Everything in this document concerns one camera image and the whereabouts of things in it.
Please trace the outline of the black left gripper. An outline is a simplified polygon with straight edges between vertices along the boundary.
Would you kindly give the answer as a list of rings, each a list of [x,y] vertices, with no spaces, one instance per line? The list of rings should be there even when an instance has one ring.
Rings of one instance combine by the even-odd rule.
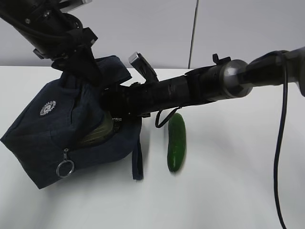
[[[60,0],[2,0],[0,17],[34,46],[51,67],[82,78],[93,86],[102,74],[92,53],[97,36],[70,12],[61,12]]]

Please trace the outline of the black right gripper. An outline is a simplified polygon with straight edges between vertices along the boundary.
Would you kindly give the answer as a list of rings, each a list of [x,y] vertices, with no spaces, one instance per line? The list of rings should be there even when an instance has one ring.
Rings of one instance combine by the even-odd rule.
[[[164,80],[105,90],[101,95],[101,106],[114,117],[141,116],[179,107],[189,100],[186,80]]]

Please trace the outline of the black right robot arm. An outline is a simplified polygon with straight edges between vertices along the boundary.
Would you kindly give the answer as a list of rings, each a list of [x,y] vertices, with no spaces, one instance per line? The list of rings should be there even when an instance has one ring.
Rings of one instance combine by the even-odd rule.
[[[141,116],[171,108],[182,108],[243,98],[255,87],[278,86],[287,77],[305,94],[305,49],[269,52],[250,63],[218,59],[181,76],[154,83],[116,86],[103,91],[102,107],[113,116]]]

